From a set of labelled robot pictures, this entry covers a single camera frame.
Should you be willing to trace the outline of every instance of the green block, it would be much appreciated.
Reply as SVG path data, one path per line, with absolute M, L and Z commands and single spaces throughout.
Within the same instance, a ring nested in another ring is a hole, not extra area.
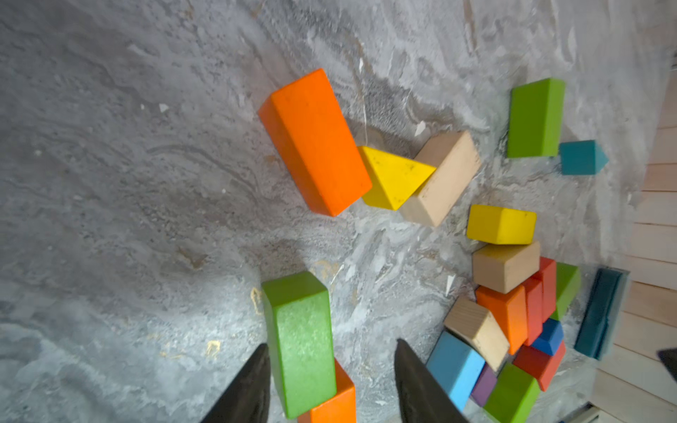
M 497 423 L 524 423 L 540 392 L 532 375 L 508 363 L 498 375 L 484 411 Z
M 565 87 L 564 81 L 548 78 L 512 90 L 509 158 L 557 155 Z
M 262 288 L 271 371 L 293 419 L 336 395 L 329 292 L 308 271 Z
M 557 308 L 550 316 L 551 319 L 562 320 L 580 288 L 581 271 L 578 266 L 557 262 Z

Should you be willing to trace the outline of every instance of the yellow cube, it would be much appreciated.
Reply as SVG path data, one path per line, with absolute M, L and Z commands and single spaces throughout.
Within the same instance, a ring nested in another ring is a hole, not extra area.
M 468 238 L 490 244 L 530 244 L 536 214 L 512 208 L 471 206 Z

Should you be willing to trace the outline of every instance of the marble surface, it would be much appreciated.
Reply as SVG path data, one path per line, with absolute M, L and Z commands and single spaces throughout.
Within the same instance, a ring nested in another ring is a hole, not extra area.
M 544 255 L 583 267 L 573 346 L 594 266 L 622 264 L 675 9 L 0 0 L 0 420 L 197 422 L 265 340 L 261 281 L 310 269 L 330 289 L 359 421 L 399 421 L 395 340 L 427 357 L 473 295 L 473 203 L 537 212 Z M 319 67 L 359 144 L 413 157 L 471 131 L 483 166 L 442 226 L 361 200 L 335 219 L 307 210 L 256 111 Z M 548 76 L 567 81 L 563 141 L 609 156 L 595 178 L 504 158 L 510 88 Z M 593 365 L 571 348 L 529 421 L 583 404 Z

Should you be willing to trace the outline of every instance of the orange block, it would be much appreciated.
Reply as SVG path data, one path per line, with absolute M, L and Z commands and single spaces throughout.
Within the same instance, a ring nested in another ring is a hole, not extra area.
M 527 296 L 520 285 L 507 294 L 480 286 L 475 291 L 477 304 L 489 309 L 510 343 L 511 355 L 527 340 Z
M 301 414 L 298 423 L 356 423 L 355 385 L 339 362 L 334 359 L 336 368 L 336 395 Z
M 543 332 L 543 282 L 529 278 L 522 282 L 527 295 L 527 342 L 531 345 Z
M 519 354 L 512 364 L 532 375 L 538 381 L 541 391 L 545 392 L 548 390 L 554 374 L 557 373 L 557 368 L 562 363 L 566 352 L 567 348 L 564 346 L 564 342 L 561 343 L 552 357 L 533 347 L 524 346 L 519 350 Z
M 540 269 L 531 276 L 543 282 L 542 323 L 550 319 L 557 308 L 557 262 L 541 257 Z
M 337 216 L 372 189 L 322 69 L 272 93 L 259 117 L 313 212 Z

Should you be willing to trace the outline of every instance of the yellow triangular block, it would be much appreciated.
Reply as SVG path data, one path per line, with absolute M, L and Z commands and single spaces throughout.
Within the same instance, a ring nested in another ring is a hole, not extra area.
M 435 172 L 435 167 L 382 152 L 358 147 L 372 189 L 362 196 L 371 207 L 397 210 Z

